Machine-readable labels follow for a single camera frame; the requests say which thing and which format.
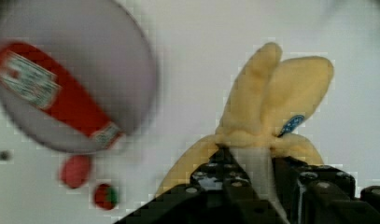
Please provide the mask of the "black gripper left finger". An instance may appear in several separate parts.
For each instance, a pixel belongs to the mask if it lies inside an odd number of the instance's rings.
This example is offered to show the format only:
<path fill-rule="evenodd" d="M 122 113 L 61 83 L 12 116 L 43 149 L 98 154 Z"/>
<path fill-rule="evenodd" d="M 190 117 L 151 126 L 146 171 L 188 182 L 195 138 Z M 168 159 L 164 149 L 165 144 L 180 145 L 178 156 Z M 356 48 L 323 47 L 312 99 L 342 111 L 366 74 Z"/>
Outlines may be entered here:
<path fill-rule="evenodd" d="M 265 147 L 223 147 L 179 184 L 115 224 L 283 224 Z"/>

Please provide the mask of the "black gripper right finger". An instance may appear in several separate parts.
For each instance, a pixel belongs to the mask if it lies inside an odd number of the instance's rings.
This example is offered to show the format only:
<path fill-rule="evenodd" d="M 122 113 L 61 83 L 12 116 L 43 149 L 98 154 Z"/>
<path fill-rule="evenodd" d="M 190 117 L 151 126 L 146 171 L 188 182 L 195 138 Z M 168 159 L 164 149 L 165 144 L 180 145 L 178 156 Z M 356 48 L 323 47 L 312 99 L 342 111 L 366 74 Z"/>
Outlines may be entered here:
<path fill-rule="evenodd" d="M 380 224 L 380 186 L 357 197 L 356 180 L 329 165 L 273 160 L 278 198 L 290 224 Z"/>

